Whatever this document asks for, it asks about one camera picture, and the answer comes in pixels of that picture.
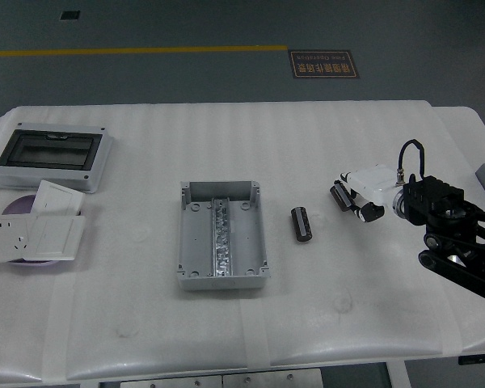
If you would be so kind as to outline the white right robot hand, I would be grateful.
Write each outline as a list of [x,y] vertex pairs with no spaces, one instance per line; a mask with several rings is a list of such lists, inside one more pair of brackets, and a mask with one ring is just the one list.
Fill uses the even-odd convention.
[[396,173],[384,165],[342,174],[330,189],[340,210],[362,222],[376,221],[387,209],[394,212],[401,191]]

